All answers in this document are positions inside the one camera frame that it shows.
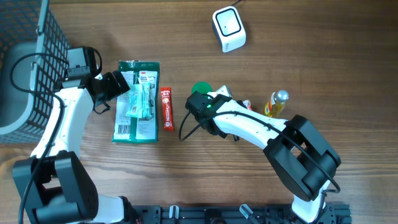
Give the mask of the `teal snack bar wrapper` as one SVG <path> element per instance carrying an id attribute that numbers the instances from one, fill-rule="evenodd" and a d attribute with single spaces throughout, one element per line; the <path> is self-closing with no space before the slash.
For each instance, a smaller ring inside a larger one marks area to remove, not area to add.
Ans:
<path id="1" fill-rule="evenodd" d="M 150 83 L 129 85 L 126 116 L 149 120 L 153 117 L 150 102 Z"/>

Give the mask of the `red Nescafe coffee stick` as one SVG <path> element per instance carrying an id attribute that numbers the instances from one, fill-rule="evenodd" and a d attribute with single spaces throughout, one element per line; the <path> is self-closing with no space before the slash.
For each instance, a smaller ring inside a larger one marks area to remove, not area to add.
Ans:
<path id="1" fill-rule="evenodd" d="M 162 112 L 164 119 L 164 129 L 166 131 L 174 131 L 174 121 L 172 114 L 172 98 L 171 98 L 171 87 L 161 87 L 161 100 L 162 100 Z"/>

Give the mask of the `green lid round container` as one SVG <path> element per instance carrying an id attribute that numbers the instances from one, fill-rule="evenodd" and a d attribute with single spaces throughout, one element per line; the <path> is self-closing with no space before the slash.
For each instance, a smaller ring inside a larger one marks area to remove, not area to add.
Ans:
<path id="1" fill-rule="evenodd" d="M 192 87 L 192 93 L 194 93 L 196 91 L 201 94 L 207 94 L 209 92 L 212 92 L 213 89 L 212 89 L 211 85 L 207 82 L 197 82 Z"/>

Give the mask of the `red white juice carton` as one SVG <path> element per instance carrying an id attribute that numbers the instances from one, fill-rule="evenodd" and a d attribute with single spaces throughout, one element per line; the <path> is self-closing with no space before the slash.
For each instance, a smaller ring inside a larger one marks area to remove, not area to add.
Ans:
<path id="1" fill-rule="evenodd" d="M 232 92 L 230 91 L 229 87 L 226 85 L 223 85 L 219 89 L 215 91 L 216 95 L 224 95 L 228 97 L 232 97 Z M 251 108 L 251 102 L 249 100 L 236 100 L 237 104 L 241 105 L 242 107 L 245 107 L 248 110 L 252 111 Z"/>

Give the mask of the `yellow oil bottle silver cap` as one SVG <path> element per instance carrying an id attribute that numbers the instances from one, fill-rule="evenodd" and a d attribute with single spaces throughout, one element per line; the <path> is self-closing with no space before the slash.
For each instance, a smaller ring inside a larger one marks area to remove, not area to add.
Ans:
<path id="1" fill-rule="evenodd" d="M 264 107 L 264 114 L 271 118 L 276 118 L 284 110 L 286 102 L 289 99 L 289 93 L 286 90 L 273 92 L 269 101 Z"/>

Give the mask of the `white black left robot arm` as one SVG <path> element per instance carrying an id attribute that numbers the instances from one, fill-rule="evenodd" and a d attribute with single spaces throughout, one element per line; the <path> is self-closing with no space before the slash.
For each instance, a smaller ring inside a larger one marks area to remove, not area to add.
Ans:
<path id="1" fill-rule="evenodd" d="M 50 119 L 30 158 L 17 161 L 12 175 L 21 196 L 18 222 L 122 223 L 128 220 L 124 197 L 100 195 L 80 162 L 86 120 L 99 105 L 127 92 L 121 72 L 58 82 Z"/>

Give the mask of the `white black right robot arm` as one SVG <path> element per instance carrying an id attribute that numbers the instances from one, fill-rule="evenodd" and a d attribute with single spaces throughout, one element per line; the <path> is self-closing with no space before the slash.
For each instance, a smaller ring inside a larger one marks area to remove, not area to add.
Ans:
<path id="1" fill-rule="evenodd" d="M 284 221 L 317 223 L 326 216 L 325 198 L 337 194 L 334 180 L 341 159 L 305 117 L 270 118 L 248 109 L 229 95 L 194 92 L 185 105 L 199 127 L 225 138 L 231 134 L 261 148 L 294 199 Z"/>

